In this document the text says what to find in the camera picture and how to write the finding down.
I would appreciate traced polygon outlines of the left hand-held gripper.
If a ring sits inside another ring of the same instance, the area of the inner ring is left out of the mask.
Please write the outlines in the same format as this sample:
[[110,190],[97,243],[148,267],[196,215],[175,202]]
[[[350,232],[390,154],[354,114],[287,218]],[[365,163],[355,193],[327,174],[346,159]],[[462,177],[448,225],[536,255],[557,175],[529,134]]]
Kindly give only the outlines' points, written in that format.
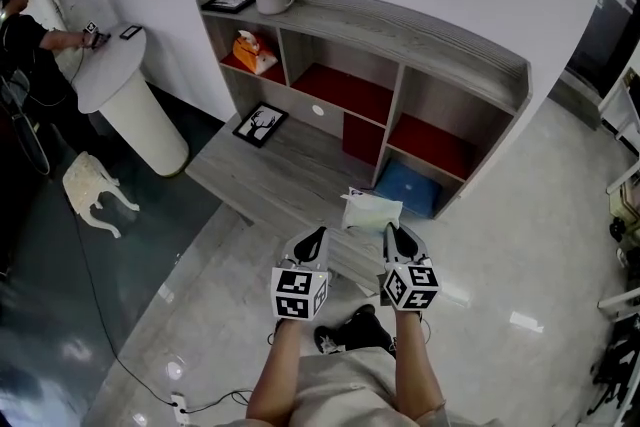
[[277,319],[316,317],[328,297],[328,246],[325,226],[307,229],[285,244],[283,260],[290,262],[273,267],[271,274],[271,305]]

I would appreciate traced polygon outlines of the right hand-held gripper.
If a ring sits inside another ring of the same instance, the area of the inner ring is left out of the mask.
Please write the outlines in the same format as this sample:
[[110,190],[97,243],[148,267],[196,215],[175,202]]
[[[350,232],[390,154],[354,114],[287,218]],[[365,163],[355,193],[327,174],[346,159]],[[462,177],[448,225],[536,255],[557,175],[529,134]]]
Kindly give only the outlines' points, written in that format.
[[388,271],[382,290],[397,311],[426,310],[440,291],[440,284],[428,257],[424,241],[408,226],[396,229],[388,223],[384,230],[383,255]]

